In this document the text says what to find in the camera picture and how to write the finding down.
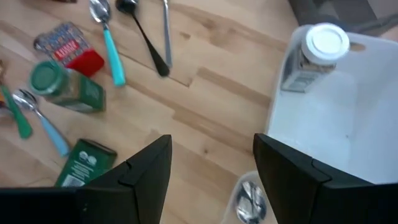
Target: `spoon with teal handle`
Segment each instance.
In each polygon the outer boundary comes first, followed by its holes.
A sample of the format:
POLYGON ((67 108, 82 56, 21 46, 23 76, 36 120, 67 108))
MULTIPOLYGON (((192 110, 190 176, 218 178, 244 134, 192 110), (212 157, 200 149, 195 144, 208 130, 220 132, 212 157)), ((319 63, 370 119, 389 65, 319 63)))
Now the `spoon with teal handle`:
POLYGON ((37 114, 42 122, 44 129, 49 135, 50 139, 57 148, 58 153, 63 157, 69 153, 69 145, 66 140, 62 137, 60 132, 54 127, 54 125, 40 112, 36 97, 29 93, 27 90, 16 90, 12 94, 14 101, 24 109, 28 109, 37 114))
POLYGON ((112 70, 113 83, 116 86, 126 84, 123 65, 120 61, 118 50, 113 42, 108 22, 111 18, 111 8, 108 0, 90 0, 90 12, 96 22, 102 24, 104 28, 104 38, 106 50, 108 51, 108 60, 112 70))
POLYGON ((8 108, 11 110, 11 112, 14 115, 14 119, 18 125, 19 136, 22 139, 27 139, 33 132, 32 127, 30 126, 29 122, 26 120, 25 116, 22 114, 22 112, 20 111, 18 106, 15 104, 7 86, 5 84, 3 84, 2 76, 4 75, 4 72, 5 72, 5 68, 4 68, 2 60, 0 60, 0 89, 1 89, 1 92, 6 99, 8 108))

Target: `white bottle cap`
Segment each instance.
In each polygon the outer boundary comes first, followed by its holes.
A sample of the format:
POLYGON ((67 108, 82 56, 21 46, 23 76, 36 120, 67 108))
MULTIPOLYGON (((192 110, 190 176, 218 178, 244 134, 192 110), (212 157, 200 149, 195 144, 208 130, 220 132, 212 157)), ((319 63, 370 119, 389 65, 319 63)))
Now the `white bottle cap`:
POLYGON ((312 63, 332 65, 349 51, 349 38, 342 28, 321 23, 307 32, 301 48, 312 63))

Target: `white plastic bin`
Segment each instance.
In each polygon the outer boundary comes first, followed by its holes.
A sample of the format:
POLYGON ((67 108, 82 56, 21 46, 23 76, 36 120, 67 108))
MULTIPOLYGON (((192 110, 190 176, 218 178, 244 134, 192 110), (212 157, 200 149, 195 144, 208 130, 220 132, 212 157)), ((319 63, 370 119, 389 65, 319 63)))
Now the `white plastic bin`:
POLYGON ((264 187, 262 186, 259 173, 256 170, 244 174, 236 183, 234 190, 232 191, 231 197, 229 198, 228 206, 225 210, 224 219, 223 221, 221 221, 221 224, 242 224, 236 214, 236 196, 240 190, 241 184, 245 181, 251 181, 258 185, 264 193, 264 196, 266 197, 266 218, 260 224, 277 224, 274 212, 272 211, 271 205, 268 201, 267 194, 264 191, 264 187))
MULTIPOLYGON (((309 27, 293 33, 288 51, 309 27)), ((374 184, 397 182, 398 43, 348 36, 364 50, 350 51, 308 93, 280 91, 279 75, 266 134, 374 184)))

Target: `wooden floor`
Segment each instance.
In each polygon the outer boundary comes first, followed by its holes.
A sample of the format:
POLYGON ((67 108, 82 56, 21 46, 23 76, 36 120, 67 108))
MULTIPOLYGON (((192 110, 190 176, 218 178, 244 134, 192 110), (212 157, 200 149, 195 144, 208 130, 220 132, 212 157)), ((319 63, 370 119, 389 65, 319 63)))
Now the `wooden floor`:
MULTIPOLYGON (((74 22, 106 58, 102 27, 88 0, 0 1, 0 58, 6 84, 24 87, 40 56, 35 36, 74 22)), ((164 53, 162 1, 142 0, 139 17, 164 53)), ((116 150, 117 164, 161 134, 173 137, 172 176, 162 223, 220 223, 240 175, 254 170, 254 133, 264 131, 273 82, 297 26, 287 0, 170 0, 174 67, 161 79, 134 21, 114 8, 110 29, 126 71, 115 88, 107 67, 95 81, 107 91, 107 111, 84 115, 41 101, 41 110, 74 145, 90 138, 116 150)), ((33 113, 27 141, 16 125, 0 126, 0 187, 51 186, 65 159, 33 113)))

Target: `teal handle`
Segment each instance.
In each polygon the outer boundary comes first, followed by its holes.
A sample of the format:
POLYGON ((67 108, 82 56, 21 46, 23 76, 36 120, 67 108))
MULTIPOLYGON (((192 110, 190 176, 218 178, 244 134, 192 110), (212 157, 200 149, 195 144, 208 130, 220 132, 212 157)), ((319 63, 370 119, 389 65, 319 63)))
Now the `teal handle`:
POLYGON ((19 109, 18 105, 15 103, 14 99, 12 99, 12 96, 11 96, 8 88, 5 85, 2 85, 1 91, 7 101, 7 105, 9 107, 9 109, 11 110, 11 112, 14 115, 15 121, 17 122, 19 136, 22 139, 29 138, 29 136, 33 132, 32 127, 30 126, 29 122, 26 120, 25 116, 20 111, 20 109, 19 109))
POLYGON ((104 36, 106 50, 108 51, 108 60, 112 70, 113 83, 116 86, 123 86, 126 84, 124 69, 109 29, 104 30, 104 36))
POLYGON ((44 129, 46 130, 47 134, 49 135, 51 141, 54 143, 55 147, 57 148, 58 153, 64 157, 69 153, 69 146, 65 139, 61 136, 59 131, 50 123, 50 121, 40 113, 37 113, 44 129))

